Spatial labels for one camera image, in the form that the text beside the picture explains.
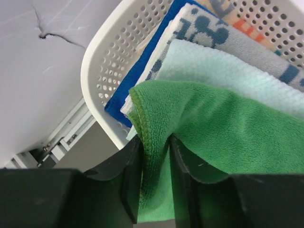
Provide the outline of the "green towel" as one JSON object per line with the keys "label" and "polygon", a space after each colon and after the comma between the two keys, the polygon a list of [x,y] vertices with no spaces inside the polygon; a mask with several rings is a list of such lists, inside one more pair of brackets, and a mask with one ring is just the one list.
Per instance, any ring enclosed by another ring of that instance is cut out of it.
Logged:
{"label": "green towel", "polygon": [[139,222],[174,219],[167,138],[229,173],[303,173],[302,119],[226,89],[150,80],[130,90],[144,147]]}

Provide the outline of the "white blue patterned towel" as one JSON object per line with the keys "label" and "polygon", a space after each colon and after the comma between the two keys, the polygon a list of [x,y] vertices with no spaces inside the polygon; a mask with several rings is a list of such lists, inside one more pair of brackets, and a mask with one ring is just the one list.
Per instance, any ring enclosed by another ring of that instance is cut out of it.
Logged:
{"label": "white blue patterned towel", "polygon": [[[173,39],[180,39],[215,48],[238,57],[244,62],[275,76],[280,81],[304,89],[304,30],[290,21],[277,6],[252,2],[245,4],[238,16],[274,44],[281,56],[252,40],[216,15],[193,4],[186,4],[172,19],[152,52],[136,84],[156,77]],[[144,51],[147,43],[140,48]]]}

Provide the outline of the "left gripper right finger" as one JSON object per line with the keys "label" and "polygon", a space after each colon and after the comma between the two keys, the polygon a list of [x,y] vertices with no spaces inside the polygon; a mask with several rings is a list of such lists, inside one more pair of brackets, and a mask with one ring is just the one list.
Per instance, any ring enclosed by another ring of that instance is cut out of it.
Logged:
{"label": "left gripper right finger", "polygon": [[171,181],[178,228],[301,228],[301,174],[229,175],[170,136]]}

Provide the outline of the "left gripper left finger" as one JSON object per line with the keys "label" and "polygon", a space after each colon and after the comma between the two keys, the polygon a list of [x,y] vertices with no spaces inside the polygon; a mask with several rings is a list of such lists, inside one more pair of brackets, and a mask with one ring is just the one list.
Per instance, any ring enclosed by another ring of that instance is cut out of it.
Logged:
{"label": "left gripper left finger", "polygon": [[99,165],[1,169],[3,228],[131,228],[137,223],[143,144],[138,136]]}

